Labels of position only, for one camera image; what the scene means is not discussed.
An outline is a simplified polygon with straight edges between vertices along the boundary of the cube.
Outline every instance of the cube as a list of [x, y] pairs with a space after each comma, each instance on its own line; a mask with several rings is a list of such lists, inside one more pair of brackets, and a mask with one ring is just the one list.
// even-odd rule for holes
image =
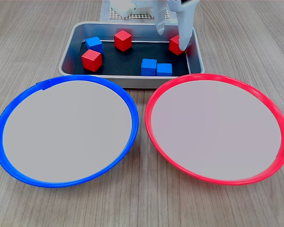
[[115, 34], [115, 47], [121, 51], [127, 51], [132, 47], [132, 35], [126, 31]]
[[172, 76], [172, 66], [169, 63], [157, 64], [157, 76]]
[[157, 60], [143, 59], [141, 64], [141, 76], [155, 76], [157, 68]]
[[93, 50], [87, 50], [82, 55], [83, 68], [96, 72], [102, 65], [102, 55]]
[[179, 38], [180, 36], [177, 35], [170, 39], [169, 41], [169, 50], [172, 51], [175, 55], [180, 55], [185, 51], [180, 50], [179, 48]]
[[88, 50], [97, 51], [103, 54], [103, 43], [97, 36], [86, 39], [85, 43]]

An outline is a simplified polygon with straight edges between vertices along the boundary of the red plate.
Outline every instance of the red plate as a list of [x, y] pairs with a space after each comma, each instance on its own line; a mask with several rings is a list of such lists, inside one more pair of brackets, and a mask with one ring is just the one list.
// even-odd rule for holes
[[207, 182], [255, 183], [284, 164], [284, 116], [263, 93], [236, 79], [173, 79], [150, 98], [145, 123], [166, 160]]

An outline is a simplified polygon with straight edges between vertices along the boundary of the wooden table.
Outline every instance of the wooden table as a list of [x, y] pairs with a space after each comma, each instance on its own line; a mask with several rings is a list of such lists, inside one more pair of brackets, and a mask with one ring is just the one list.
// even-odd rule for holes
[[[0, 1], [0, 115], [22, 91], [59, 76], [72, 27], [100, 1]], [[249, 83], [284, 113], [284, 1], [202, 1], [195, 12], [205, 72]], [[45, 189], [0, 165], [0, 227], [284, 227], [284, 166], [257, 184], [225, 187], [172, 167], [150, 142], [152, 91], [130, 90], [140, 130], [129, 154], [82, 185]]]

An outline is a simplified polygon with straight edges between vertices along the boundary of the plate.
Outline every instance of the plate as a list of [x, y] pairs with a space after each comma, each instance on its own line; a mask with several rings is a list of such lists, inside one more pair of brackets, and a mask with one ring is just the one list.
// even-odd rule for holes
[[284, 116], [263, 93], [215, 74], [192, 74], [158, 88], [145, 113], [163, 157], [198, 179], [259, 182], [284, 164]]
[[40, 187], [92, 180], [131, 148], [139, 116], [129, 94], [89, 75], [56, 77], [24, 91], [0, 117], [0, 163]]

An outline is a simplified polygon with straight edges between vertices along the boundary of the red cube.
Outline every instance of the red cube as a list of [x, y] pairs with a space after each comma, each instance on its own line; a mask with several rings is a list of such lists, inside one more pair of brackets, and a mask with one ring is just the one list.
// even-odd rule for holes
[[132, 35], [126, 31], [115, 34], [115, 47], [121, 51], [127, 51], [132, 47]]
[[169, 42], [169, 50], [172, 51], [176, 55], [180, 55], [185, 52], [185, 51], [180, 50], [179, 48], [179, 38], [180, 36], [177, 35], [171, 38]]
[[82, 55], [83, 68], [96, 72], [102, 65], [102, 54], [93, 50], [87, 50]]

